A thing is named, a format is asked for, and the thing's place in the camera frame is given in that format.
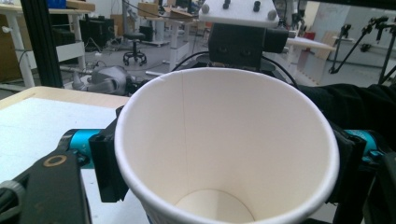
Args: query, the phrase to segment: person's arm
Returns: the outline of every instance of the person's arm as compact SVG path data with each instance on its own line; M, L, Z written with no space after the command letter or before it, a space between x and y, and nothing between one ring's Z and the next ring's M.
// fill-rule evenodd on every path
M373 130L396 148L396 85L360 88L348 84L300 86L326 119L343 129Z

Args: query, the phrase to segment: floor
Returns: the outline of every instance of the floor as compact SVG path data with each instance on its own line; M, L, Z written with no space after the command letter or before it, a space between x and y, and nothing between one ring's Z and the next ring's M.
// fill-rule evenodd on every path
M193 43L190 47L190 52L195 53L207 50L207 36L190 35L190 42ZM165 39L169 39L169 34L165 33ZM178 39L179 45L182 44L182 37ZM164 63L169 57L169 45L161 47L152 46L148 44L139 44L138 48L144 52L148 57L148 63L140 66L138 63L131 61L130 65L125 66L122 61L122 55L126 49L131 47L129 44L121 44L107 48L98 53L87 52L86 63L88 69L95 69L95 65L99 66L122 66L127 73L134 77L140 78L155 78L155 76L148 76L146 71L154 71L157 73L167 73L169 65ZM367 87L375 84L378 81L380 68L367 67L356 64L345 64L339 73L331 75L328 70L332 66L332 62L324 61L315 57L314 54L303 51L299 62L297 63L299 74L297 80L309 80L308 82L301 82L305 85L330 85L335 83L349 83L357 86ZM72 73L63 71L64 84L70 86L72 82ZM38 75L35 74L35 81L39 85ZM9 84L23 85L21 80L15 80ZM13 91L0 90L0 99L6 98L14 94ZM336 209L335 205L325 204L314 215L314 218L332 222L332 217Z

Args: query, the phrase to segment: white paper cup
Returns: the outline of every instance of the white paper cup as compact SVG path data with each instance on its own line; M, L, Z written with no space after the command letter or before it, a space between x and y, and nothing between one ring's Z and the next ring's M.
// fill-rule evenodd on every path
M124 180L155 223L297 223L332 192L338 148L292 86L241 70L157 77L122 109Z

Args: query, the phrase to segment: office chair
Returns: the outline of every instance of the office chair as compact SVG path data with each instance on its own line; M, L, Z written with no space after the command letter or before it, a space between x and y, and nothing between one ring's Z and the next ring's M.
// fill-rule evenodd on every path
M140 50L137 50L136 47L136 42L141 41L142 39L146 38L144 34L141 33L126 33L123 35L124 38L127 38L129 40L132 40L134 42L133 46L133 51L132 52L126 52L123 56L123 62L125 65L129 65L129 59L134 58L134 61L137 62L138 59L140 59L139 65L142 66L142 64L147 63L147 58L146 54L140 52Z

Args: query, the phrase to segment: black sleeve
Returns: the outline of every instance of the black sleeve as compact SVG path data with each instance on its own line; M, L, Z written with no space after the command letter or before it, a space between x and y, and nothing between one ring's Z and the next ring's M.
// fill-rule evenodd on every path
M335 84L300 89L328 120L342 129L373 130L396 148L396 85L360 88Z

